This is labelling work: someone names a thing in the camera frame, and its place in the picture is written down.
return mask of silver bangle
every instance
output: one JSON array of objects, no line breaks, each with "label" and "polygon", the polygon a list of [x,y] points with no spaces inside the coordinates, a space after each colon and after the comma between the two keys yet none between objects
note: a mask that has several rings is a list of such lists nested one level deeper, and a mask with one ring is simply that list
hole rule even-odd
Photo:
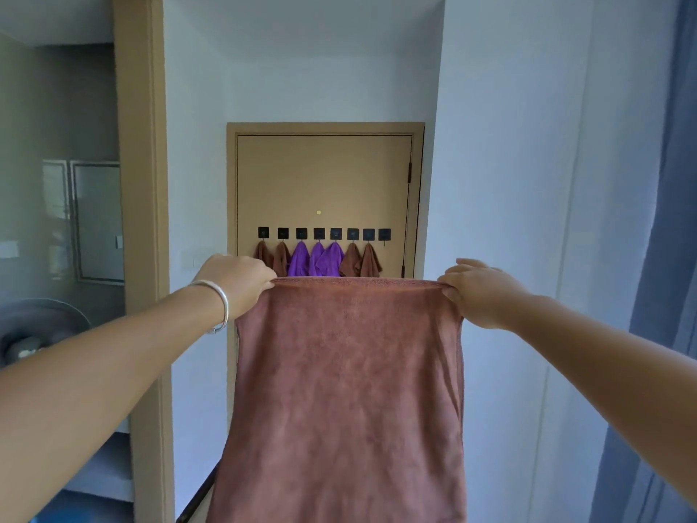
[{"label": "silver bangle", "polygon": [[223,328],[227,326],[227,320],[230,317],[230,307],[228,306],[227,303],[227,296],[225,295],[225,292],[222,291],[222,288],[219,287],[216,283],[213,281],[205,281],[205,280],[198,280],[198,281],[193,281],[189,286],[207,286],[208,288],[212,288],[217,292],[217,294],[220,296],[222,299],[222,304],[225,307],[225,319],[222,320],[222,323],[220,325],[214,326],[212,329],[210,329],[206,334],[217,334],[219,333]]}]

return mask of wooden door trim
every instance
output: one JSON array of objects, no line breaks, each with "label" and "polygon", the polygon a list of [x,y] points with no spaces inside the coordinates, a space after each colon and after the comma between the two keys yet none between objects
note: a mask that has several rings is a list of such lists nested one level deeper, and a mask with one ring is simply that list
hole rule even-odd
[{"label": "wooden door trim", "polygon": [[[117,71],[126,312],[170,292],[162,0],[111,0]],[[135,523],[174,521],[171,370],[130,416]]]},{"label": "wooden door trim", "polygon": [[[411,136],[411,183],[406,213],[405,277],[414,276],[418,233],[423,122],[229,122],[227,123],[227,252],[237,253],[237,139],[239,136]],[[232,416],[234,375],[237,371],[237,334],[227,335],[228,425]]]}]

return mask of beige door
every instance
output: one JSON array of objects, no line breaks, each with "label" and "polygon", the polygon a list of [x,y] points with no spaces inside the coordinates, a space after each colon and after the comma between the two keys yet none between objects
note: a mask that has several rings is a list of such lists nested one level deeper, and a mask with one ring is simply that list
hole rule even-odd
[{"label": "beige door", "polygon": [[[314,228],[325,228],[325,247],[330,229],[341,228],[344,251],[348,229],[358,228],[362,252],[368,228],[375,230],[381,276],[402,277],[405,254],[413,255],[405,249],[411,144],[409,135],[239,135],[237,253],[254,252],[259,227],[269,228],[271,251],[278,228],[288,228],[291,253],[297,228],[307,228],[310,251]],[[390,240],[380,242],[385,228]]]}]

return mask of hanging towel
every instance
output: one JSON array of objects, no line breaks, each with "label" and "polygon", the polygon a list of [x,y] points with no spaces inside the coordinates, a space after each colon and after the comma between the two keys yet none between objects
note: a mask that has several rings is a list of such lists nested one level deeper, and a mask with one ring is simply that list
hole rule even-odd
[{"label": "hanging towel", "polygon": [[375,250],[370,245],[370,242],[365,245],[363,250],[363,261],[360,265],[360,276],[361,277],[380,277],[380,272],[383,267],[378,262],[378,256],[375,254]]},{"label": "hanging towel", "polygon": [[273,270],[278,277],[288,276],[288,264],[290,261],[291,253],[288,251],[288,246],[286,246],[285,242],[279,243],[273,254]]},{"label": "hanging towel", "polygon": [[322,277],[339,277],[339,266],[344,260],[344,250],[332,242],[317,260],[317,270]]},{"label": "hanging towel", "polygon": [[274,283],[236,322],[207,522],[465,522],[462,318],[442,285]]},{"label": "hanging towel", "polygon": [[321,277],[322,273],[317,269],[317,261],[319,257],[324,253],[324,246],[321,242],[318,242],[312,248],[312,253],[309,255],[309,271],[308,275],[310,277]]},{"label": "hanging towel", "polygon": [[266,242],[263,240],[257,244],[257,249],[254,250],[254,258],[262,261],[269,268],[273,268],[273,255],[266,247]]},{"label": "hanging towel", "polygon": [[346,249],[344,260],[339,265],[339,273],[342,277],[360,276],[360,251],[353,242]]},{"label": "hanging towel", "polygon": [[288,276],[307,277],[308,269],[309,253],[307,252],[307,246],[301,240],[298,242],[298,245],[295,246],[293,258],[291,258],[291,265],[288,267]]}]

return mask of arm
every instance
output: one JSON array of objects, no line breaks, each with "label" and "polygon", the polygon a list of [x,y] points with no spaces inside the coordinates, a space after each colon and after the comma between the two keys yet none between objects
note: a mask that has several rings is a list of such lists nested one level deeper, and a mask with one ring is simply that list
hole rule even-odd
[{"label": "arm", "polygon": [[531,295],[478,261],[459,259],[440,281],[468,320],[542,354],[697,507],[697,361]]},{"label": "arm", "polygon": [[[275,274],[261,261],[215,255],[197,279],[218,284],[230,320]],[[158,375],[223,319],[209,287],[183,288],[0,372],[0,506],[26,523],[111,436]]]}]

